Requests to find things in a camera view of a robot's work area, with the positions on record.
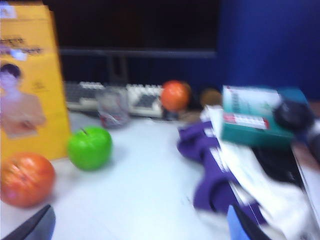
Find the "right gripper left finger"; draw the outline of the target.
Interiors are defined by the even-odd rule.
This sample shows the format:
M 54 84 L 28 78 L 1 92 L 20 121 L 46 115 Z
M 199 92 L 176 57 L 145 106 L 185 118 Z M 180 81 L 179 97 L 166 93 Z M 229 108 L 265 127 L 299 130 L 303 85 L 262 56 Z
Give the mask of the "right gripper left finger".
M 47 204 L 3 240 L 51 240 L 56 225 L 54 208 Z

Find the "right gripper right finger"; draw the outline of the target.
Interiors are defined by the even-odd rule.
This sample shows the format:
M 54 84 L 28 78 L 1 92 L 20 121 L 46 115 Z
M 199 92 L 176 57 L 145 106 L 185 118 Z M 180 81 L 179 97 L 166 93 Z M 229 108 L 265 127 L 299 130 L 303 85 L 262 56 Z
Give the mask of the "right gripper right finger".
M 237 205 L 228 207 L 227 221 L 231 240 L 269 240 L 269 237 Z

